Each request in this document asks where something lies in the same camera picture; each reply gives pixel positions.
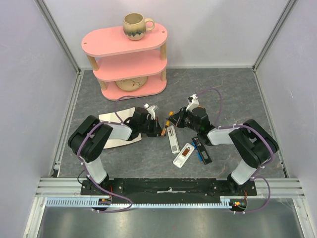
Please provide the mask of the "orange handled screwdriver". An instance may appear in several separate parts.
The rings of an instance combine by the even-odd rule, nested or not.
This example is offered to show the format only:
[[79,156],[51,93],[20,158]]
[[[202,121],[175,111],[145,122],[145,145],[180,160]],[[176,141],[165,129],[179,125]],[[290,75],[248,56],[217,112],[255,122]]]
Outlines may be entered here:
[[165,123],[165,127],[167,128],[168,126],[170,126],[170,120],[169,120],[169,117],[172,116],[174,114],[173,111],[170,111],[169,114],[168,114],[168,117],[166,119],[166,123]]

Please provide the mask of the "white air conditioner remote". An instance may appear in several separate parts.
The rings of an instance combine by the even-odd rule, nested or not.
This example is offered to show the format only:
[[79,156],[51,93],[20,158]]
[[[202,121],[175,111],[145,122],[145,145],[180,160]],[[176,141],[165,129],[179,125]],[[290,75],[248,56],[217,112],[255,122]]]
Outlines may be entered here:
[[169,138],[169,143],[170,143],[172,153],[173,154],[179,153],[180,152],[179,144],[178,144],[175,128],[173,125],[167,127],[167,135]]

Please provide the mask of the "white remote with back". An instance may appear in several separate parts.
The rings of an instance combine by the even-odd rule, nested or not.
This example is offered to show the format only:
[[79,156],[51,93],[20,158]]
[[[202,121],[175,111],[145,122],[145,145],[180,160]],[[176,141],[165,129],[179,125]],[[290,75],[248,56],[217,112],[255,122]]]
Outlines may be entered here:
[[182,168],[194,150],[195,147],[192,144],[186,143],[173,160],[173,164],[178,168]]

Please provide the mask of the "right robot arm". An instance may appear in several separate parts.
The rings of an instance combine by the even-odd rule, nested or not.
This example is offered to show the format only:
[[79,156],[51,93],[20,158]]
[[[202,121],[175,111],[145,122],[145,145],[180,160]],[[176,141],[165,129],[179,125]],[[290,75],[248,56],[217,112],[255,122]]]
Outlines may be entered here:
[[169,116],[168,120],[178,128],[187,127],[197,133],[192,141],[202,159],[209,160],[206,146],[235,146],[241,161],[228,176],[226,187],[232,195],[240,194],[245,189],[245,183],[269,163],[279,150],[277,142],[253,119],[243,124],[215,127],[210,123],[206,109],[197,107],[191,111],[182,108],[178,113]]

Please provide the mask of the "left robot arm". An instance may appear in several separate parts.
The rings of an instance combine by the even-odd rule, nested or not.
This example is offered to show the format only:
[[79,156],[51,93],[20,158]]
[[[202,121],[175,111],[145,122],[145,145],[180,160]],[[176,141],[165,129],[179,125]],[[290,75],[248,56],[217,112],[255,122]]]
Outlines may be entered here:
[[131,117],[124,122],[101,121],[88,116],[68,139],[68,147],[77,155],[84,166],[87,177],[93,181],[92,190],[103,195],[107,193],[108,173],[102,166],[100,154],[110,139],[132,141],[145,134],[158,137],[162,128],[156,116],[157,106],[137,107]]

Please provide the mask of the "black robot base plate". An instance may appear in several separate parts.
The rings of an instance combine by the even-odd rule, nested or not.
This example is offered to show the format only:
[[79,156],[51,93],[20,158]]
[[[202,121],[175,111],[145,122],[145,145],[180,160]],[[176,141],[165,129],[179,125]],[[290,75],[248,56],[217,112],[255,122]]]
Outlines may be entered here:
[[132,193],[159,194],[165,192],[210,194],[212,196],[256,196],[255,182],[235,185],[215,178],[110,178],[100,187],[123,196]]

